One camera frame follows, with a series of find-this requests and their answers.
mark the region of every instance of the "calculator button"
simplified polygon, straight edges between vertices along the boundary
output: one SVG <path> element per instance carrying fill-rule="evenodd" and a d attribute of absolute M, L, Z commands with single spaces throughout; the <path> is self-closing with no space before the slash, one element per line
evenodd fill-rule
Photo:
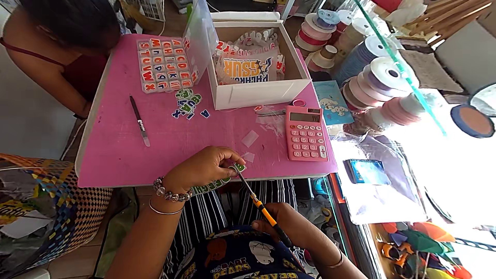
<path fill-rule="evenodd" d="M 320 151 L 320 157 L 322 158 L 326 158 L 327 157 L 327 153 L 325 152 L 325 146 L 321 145 L 318 147 L 319 151 Z"/>

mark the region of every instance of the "pink cutting mat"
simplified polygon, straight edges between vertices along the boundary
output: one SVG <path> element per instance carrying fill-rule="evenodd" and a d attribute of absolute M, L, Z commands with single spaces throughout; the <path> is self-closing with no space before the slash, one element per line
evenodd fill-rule
<path fill-rule="evenodd" d="M 185 116 L 173 118 L 171 114 L 177 109 L 174 93 L 147 95 L 141 90 L 136 39 L 150 37 L 125 35 L 115 48 L 97 116 L 86 126 L 89 129 L 92 125 L 93 129 L 78 173 L 79 187 L 151 185 L 158 176 L 165 175 L 208 145 L 229 146 L 240 155 L 254 153 L 254 162 L 247 162 L 248 168 L 243 172 L 247 179 L 312 177 L 337 171 L 325 129 L 329 162 L 290 161 L 285 135 L 277 137 L 271 130 L 264 131 L 255 122 L 257 116 L 253 107 L 214 110 L 207 72 L 192 88 L 195 94 L 203 97 L 195 109 L 195 116 L 191 120 Z M 130 94 L 136 100 L 150 147 L 143 143 L 129 101 Z M 312 83 L 298 98 L 305 100 L 307 107 L 319 107 Z M 286 104 L 274 106 L 282 109 Z M 210 113 L 208 119 L 200 115 L 204 109 Z M 259 137 L 247 148 L 241 140 L 251 130 Z"/>

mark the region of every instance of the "white wooden box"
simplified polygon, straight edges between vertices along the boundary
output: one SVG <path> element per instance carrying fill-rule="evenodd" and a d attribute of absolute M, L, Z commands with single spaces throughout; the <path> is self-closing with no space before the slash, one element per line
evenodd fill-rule
<path fill-rule="evenodd" d="M 249 17 L 250 12 L 239 14 Z M 310 83 L 311 79 L 284 29 L 282 20 L 216 21 L 214 19 L 214 26 L 219 40 L 223 42 L 236 41 L 246 32 L 273 27 L 278 35 L 279 50 L 285 57 L 286 66 L 284 80 L 217 85 L 214 62 L 211 60 L 211 64 L 207 65 L 207 71 L 216 110 L 290 102 Z"/>

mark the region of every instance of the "checkered woven bag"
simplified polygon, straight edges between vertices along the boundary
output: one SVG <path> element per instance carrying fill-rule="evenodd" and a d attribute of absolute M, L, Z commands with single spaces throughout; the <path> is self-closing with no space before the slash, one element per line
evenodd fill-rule
<path fill-rule="evenodd" d="M 23 264 L 0 278 L 9 278 L 42 265 L 88 243 L 96 235 L 109 205 L 112 189 L 78 188 L 74 163 L 53 159 L 26 158 L 0 153 L 0 159 L 16 164 L 38 184 L 34 197 L 46 191 L 57 212 L 52 233 Z"/>

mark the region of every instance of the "bracelet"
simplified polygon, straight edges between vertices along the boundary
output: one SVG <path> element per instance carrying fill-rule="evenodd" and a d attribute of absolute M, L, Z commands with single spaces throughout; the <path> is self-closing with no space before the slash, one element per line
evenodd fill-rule
<path fill-rule="evenodd" d="M 343 262 L 344 262 L 343 252 L 341 252 L 341 250 L 339 250 L 339 253 L 341 254 L 341 258 L 339 259 L 339 262 L 338 262 L 337 264 L 335 264 L 335 265 L 332 265 L 332 266 L 325 266 L 325 267 L 330 268 L 330 269 L 334 269 L 334 268 L 336 268 L 336 267 L 338 267 L 338 266 L 342 265 L 342 264 L 343 264 Z"/>
<path fill-rule="evenodd" d="M 165 192 L 165 188 L 162 185 L 163 176 L 160 176 L 153 182 L 153 189 L 157 191 L 157 196 L 164 197 L 166 201 L 175 202 L 185 202 L 188 201 L 193 196 L 193 191 L 190 189 L 186 194 L 173 194 L 171 191 Z"/>
<path fill-rule="evenodd" d="M 183 211 L 183 209 L 180 209 L 180 210 L 178 210 L 178 211 L 176 211 L 176 212 L 172 212 L 172 213 L 167 213 L 167 212 L 161 212 L 161 211 L 158 211 L 158 210 L 156 210 L 156 209 L 154 209 L 154 208 L 153 208 L 153 206 L 152 206 L 152 200 L 151 200 L 151 199 L 148 201 L 148 205 L 150 206 L 150 208 L 151 208 L 153 211 L 157 212 L 158 214 L 163 214 L 163 215 L 174 215 L 174 214 L 176 214 L 176 213 L 179 213 L 179 212 Z"/>

